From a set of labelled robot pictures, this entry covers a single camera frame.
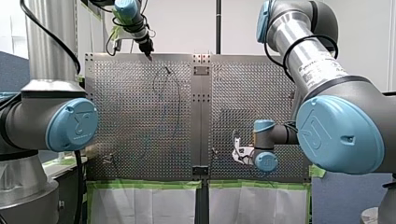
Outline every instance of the white wall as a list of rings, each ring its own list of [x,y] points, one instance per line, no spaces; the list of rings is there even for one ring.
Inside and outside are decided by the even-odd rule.
[[[0,51],[27,58],[24,14],[19,1],[0,0]]]

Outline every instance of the blue panel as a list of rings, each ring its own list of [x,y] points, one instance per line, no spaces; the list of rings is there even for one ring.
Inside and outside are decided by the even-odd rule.
[[[132,19],[139,12],[139,6],[136,0],[116,0],[114,7],[120,16]]]
[[[297,136],[305,155],[336,173],[363,175],[384,159],[382,136],[357,106],[335,96],[306,101],[297,115]]]
[[[275,122],[271,119],[257,119],[254,121],[254,133],[264,132],[272,129],[275,126]]]
[[[261,171],[270,173],[277,168],[277,157],[271,152],[262,152],[256,157],[254,163]]]
[[[259,20],[257,21],[257,31],[256,31],[256,38],[257,42],[265,43],[265,38],[267,35],[267,24],[268,24],[268,8],[269,2],[266,1],[262,5],[262,9],[260,10]]]
[[[98,125],[98,113],[94,104],[77,98],[64,104],[49,123],[46,141],[52,151],[83,149],[93,138]]]

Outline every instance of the black strap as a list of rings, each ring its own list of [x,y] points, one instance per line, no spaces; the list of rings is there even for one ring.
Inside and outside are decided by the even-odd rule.
[[[32,157],[38,154],[37,150],[25,150],[23,152],[0,155],[0,161],[15,161],[23,158]]]
[[[284,126],[284,127],[286,129],[286,144],[287,144],[290,138],[289,127],[288,126]]]
[[[11,111],[11,108],[19,103],[20,101],[14,101],[11,102],[6,108],[4,108],[3,112],[1,113],[0,116],[0,135],[3,138],[3,140],[9,144],[11,147],[15,147],[17,149],[23,149],[18,146],[16,146],[14,143],[12,143],[11,139],[9,139],[8,134],[7,134],[7,129],[6,129],[6,124],[7,124],[7,116],[9,112]]]
[[[357,76],[339,77],[339,78],[330,80],[328,82],[325,82],[322,85],[318,86],[316,89],[309,92],[308,95],[305,96],[304,102],[319,95],[321,92],[329,89],[330,87],[333,87],[333,86],[341,84],[341,83],[350,82],[350,81],[363,81],[363,82],[371,83],[370,80],[365,77],[357,77]]]
[[[311,31],[315,33],[318,25],[318,5],[315,1],[309,1],[312,5],[312,21],[311,21]]]

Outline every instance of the green tape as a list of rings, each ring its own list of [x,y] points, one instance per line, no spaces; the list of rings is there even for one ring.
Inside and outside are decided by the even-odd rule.
[[[91,224],[93,188],[87,185],[88,224]]]
[[[211,180],[209,187],[211,189],[237,189],[242,187],[252,187],[261,189],[290,189],[290,190],[307,190],[311,184],[284,184],[270,181],[254,180]]]
[[[309,166],[309,176],[323,178],[325,175],[325,170],[318,168],[316,165]]]
[[[200,189],[201,181],[159,182],[146,180],[89,181],[89,189]]]

